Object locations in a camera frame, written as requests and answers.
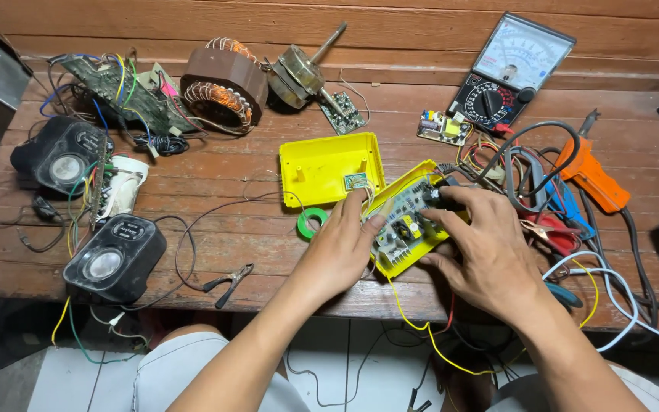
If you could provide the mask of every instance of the wooden wall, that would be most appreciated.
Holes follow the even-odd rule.
[[[0,33],[29,57],[124,53],[182,73],[190,51],[233,37],[275,60],[311,53],[345,20],[326,77],[457,85],[503,11],[578,39],[548,83],[559,89],[659,90],[659,0],[0,0]]]

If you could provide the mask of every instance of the green electrical tape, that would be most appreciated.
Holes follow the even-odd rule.
[[[319,219],[319,226],[321,226],[327,221],[327,213],[320,208],[309,208],[299,215],[299,219],[297,220],[297,230],[299,231],[299,234],[307,240],[311,239],[316,233],[316,231],[307,227],[307,220],[311,218]]]

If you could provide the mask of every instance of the multimeter display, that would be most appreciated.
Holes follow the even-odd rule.
[[[535,97],[576,40],[516,14],[502,15],[449,111],[492,129],[509,125]]]

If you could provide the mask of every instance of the orange soldering gun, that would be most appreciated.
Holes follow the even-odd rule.
[[[583,125],[579,129],[579,136],[581,136],[579,153],[573,162],[561,171],[560,176],[563,180],[573,179],[579,187],[594,198],[604,212],[613,213],[627,205],[627,201],[630,200],[630,192],[620,188],[614,179],[607,176],[602,170],[602,165],[591,155],[591,141],[586,137],[600,114],[597,109],[594,109],[583,121]],[[570,138],[556,159],[556,167],[571,155],[572,150],[573,139]]]

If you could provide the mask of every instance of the knee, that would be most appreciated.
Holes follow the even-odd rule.
[[[215,328],[215,326],[203,325],[201,323],[198,323],[196,325],[188,325],[175,329],[174,331],[170,332],[167,336],[164,336],[164,339],[162,339],[162,342],[159,342],[159,344],[167,342],[168,340],[172,340],[176,337],[188,335],[190,333],[195,333],[195,332],[214,332],[223,336],[223,334],[220,331],[218,331],[217,328]]]

